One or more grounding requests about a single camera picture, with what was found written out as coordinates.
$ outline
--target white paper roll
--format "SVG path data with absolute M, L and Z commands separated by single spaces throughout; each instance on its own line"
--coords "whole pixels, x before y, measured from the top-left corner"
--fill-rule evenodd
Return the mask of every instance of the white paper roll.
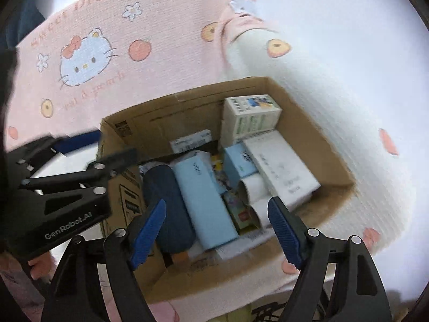
M 241 179 L 237 186 L 237 192 L 245 205 L 251 205 L 270 195 L 265 181 L 259 173 Z
M 259 229 L 265 229 L 271 226 L 268 219 L 268 201 L 271 199 L 271 195 L 261 198 L 259 201 L 250 205 L 249 213 L 255 226 Z

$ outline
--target hello kitty face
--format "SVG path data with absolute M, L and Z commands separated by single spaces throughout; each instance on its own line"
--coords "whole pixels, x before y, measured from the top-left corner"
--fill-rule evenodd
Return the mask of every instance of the hello kitty face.
M 113 50 L 100 29 L 87 37 L 74 36 L 61 50 L 61 80 L 66 86 L 79 86 L 100 74 L 110 63 Z
M 230 6 L 235 13 L 246 13 L 257 17 L 256 0 L 231 0 Z

